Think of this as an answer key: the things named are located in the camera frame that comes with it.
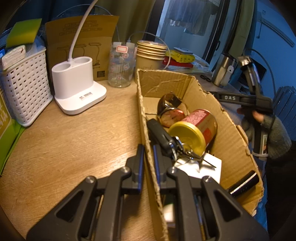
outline brown cardboard panel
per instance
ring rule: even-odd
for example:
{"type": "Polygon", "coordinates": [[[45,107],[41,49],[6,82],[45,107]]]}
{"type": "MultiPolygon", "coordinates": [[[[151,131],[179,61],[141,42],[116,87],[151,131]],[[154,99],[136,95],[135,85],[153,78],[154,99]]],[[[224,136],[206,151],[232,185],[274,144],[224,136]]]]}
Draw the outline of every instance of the brown cardboard panel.
{"type": "MultiPolygon", "coordinates": [[[[109,53],[118,18],[113,15],[88,16],[75,44],[73,58],[89,56],[93,59],[95,81],[108,78],[109,53]]],[[[68,59],[70,46],[81,19],[82,16],[68,17],[45,24],[50,69],[68,59]]]]}
{"type": "MultiPolygon", "coordinates": [[[[150,199],[153,202],[150,206],[153,222],[155,221],[155,237],[157,240],[167,240],[168,230],[163,218],[162,203],[146,125],[146,117],[148,119],[156,118],[156,115],[153,114],[156,111],[157,102],[162,95],[173,91],[178,97],[182,98],[190,112],[196,109],[207,109],[215,116],[218,123],[218,131],[210,153],[222,159],[222,187],[230,187],[251,170],[255,170],[258,175],[260,173],[250,153],[246,135],[242,128],[233,123],[220,103],[212,94],[202,89],[195,77],[161,70],[138,70],[137,82],[141,135],[147,152],[147,172],[150,172],[147,182],[151,182],[150,189],[154,188],[154,190],[149,190],[149,195],[153,196],[153,199],[150,199]],[[162,224],[162,233],[160,233],[160,223],[162,224]]],[[[262,196],[263,183],[260,179],[255,189],[242,195],[238,201],[252,214],[262,196]]]]}

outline green package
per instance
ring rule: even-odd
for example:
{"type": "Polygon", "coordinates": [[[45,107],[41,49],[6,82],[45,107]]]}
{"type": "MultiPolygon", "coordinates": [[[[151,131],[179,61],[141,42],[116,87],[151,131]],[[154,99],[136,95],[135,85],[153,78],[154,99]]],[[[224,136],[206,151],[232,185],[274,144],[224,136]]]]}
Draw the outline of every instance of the green package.
{"type": "Polygon", "coordinates": [[[0,175],[25,128],[12,119],[0,93],[0,175]]]}

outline plastic basket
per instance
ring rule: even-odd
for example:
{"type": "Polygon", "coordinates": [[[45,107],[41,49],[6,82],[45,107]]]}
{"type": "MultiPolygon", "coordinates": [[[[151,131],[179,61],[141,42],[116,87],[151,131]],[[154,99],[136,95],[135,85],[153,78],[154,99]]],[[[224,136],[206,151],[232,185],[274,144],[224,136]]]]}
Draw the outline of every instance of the plastic basket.
{"type": "Polygon", "coordinates": [[[1,72],[0,82],[16,120],[30,126],[51,102],[45,51],[31,55],[1,72]]]}

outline black cable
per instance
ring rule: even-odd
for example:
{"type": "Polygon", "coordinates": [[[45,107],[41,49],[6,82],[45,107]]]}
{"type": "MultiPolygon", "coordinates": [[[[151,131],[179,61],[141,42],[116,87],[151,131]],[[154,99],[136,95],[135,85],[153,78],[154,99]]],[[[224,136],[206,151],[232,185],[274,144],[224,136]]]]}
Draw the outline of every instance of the black cable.
{"type": "MultiPolygon", "coordinates": [[[[243,50],[243,56],[245,56],[245,51],[248,51],[248,50],[254,51],[255,53],[257,53],[263,59],[263,61],[266,63],[266,65],[268,67],[268,70],[270,72],[270,75],[271,75],[271,79],[272,79],[272,85],[273,85],[273,88],[274,88],[274,97],[276,97],[276,84],[275,84],[275,81],[274,81],[274,74],[272,73],[271,67],[269,66],[269,64],[266,61],[266,59],[262,56],[262,54],[260,54],[255,49],[248,48],[248,49],[243,50]]],[[[269,135],[270,135],[272,126],[274,125],[274,121],[275,121],[275,118],[276,118],[276,108],[277,108],[277,102],[275,103],[274,114],[273,114],[273,117],[272,117],[271,126],[270,126],[269,131],[268,131],[267,143],[269,143],[269,135]]]]}

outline yellow sponge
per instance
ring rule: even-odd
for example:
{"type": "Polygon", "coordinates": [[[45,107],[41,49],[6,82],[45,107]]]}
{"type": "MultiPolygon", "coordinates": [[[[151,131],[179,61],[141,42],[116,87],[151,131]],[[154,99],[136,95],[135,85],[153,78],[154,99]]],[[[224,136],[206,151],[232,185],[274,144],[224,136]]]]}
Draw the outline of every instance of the yellow sponge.
{"type": "Polygon", "coordinates": [[[6,48],[33,43],[41,20],[42,18],[17,22],[7,37],[6,48]]]}

